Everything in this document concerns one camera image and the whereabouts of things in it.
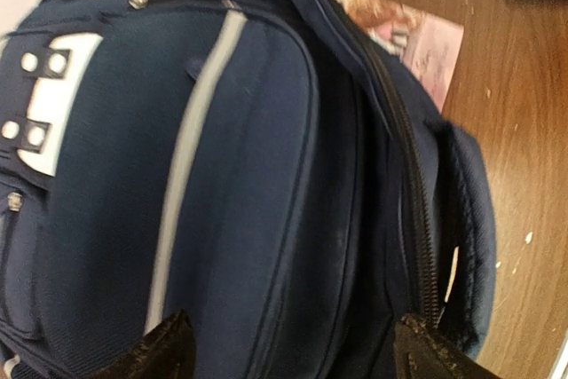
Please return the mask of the navy blue backpack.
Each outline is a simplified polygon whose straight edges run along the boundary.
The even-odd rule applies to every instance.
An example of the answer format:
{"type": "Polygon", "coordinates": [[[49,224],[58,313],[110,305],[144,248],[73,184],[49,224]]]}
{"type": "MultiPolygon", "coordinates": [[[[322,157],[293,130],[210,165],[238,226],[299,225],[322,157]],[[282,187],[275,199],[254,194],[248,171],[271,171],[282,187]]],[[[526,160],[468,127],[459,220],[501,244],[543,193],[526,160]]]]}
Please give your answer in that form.
{"type": "Polygon", "coordinates": [[[4,378],[178,311],[193,378],[397,378],[406,314],[476,362],[495,258],[477,141],[336,0],[43,0],[1,40],[4,378]]]}

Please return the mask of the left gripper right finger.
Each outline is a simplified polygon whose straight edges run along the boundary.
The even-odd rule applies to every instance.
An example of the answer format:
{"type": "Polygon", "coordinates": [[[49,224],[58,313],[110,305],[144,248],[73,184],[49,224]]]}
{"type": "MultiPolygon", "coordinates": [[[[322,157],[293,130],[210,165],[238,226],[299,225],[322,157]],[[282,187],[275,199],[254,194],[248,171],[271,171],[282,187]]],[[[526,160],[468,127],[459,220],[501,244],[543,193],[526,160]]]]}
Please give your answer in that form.
{"type": "Polygon", "coordinates": [[[489,379],[493,373],[459,351],[426,320],[406,314],[395,326],[396,377],[489,379]]]}

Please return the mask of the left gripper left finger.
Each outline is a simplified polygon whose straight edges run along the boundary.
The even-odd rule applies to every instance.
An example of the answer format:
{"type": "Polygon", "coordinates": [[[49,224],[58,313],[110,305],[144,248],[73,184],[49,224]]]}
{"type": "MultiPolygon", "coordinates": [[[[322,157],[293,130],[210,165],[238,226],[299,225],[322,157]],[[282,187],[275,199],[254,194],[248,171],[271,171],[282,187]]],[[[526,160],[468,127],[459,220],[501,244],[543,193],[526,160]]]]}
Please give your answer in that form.
{"type": "Polygon", "coordinates": [[[185,311],[171,314],[128,353],[99,370],[98,379],[193,378],[196,342],[185,311]]]}

